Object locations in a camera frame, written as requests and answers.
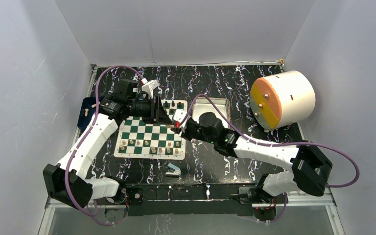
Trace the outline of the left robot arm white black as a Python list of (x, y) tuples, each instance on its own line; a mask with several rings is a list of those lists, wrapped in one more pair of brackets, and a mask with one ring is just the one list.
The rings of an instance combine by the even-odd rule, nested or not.
[(87, 215), (92, 215), (85, 208), (92, 200), (108, 197), (120, 204), (126, 199), (127, 191), (119, 179), (111, 176), (86, 178), (93, 160), (122, 122), (136, 117), (146, 124), (172, 123), (162, 106), (157, 80), (123, 79), (118, 82), (118, 88), (96, 101), (96, 112), (83, 134), (57, 164), (47, 164), (43, 170), (49, 197)]

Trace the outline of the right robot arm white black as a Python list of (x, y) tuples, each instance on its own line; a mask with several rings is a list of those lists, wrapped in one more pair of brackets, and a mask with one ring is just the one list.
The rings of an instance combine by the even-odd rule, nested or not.
[(254, 159), (284, 169), (261, 177), (256, 188), (259, 201), (268, 203), (280, 194), (299, 190), (312, 196), (324, 195), (332, 163), (314, 143), (263, 141), (226, 128), (213, 112), (203, 113), (198, 121), (186, 115), (185, 111), (176, 111), (172, 116), (173, 131), (180, 137), (209, 142), (223, 156)]

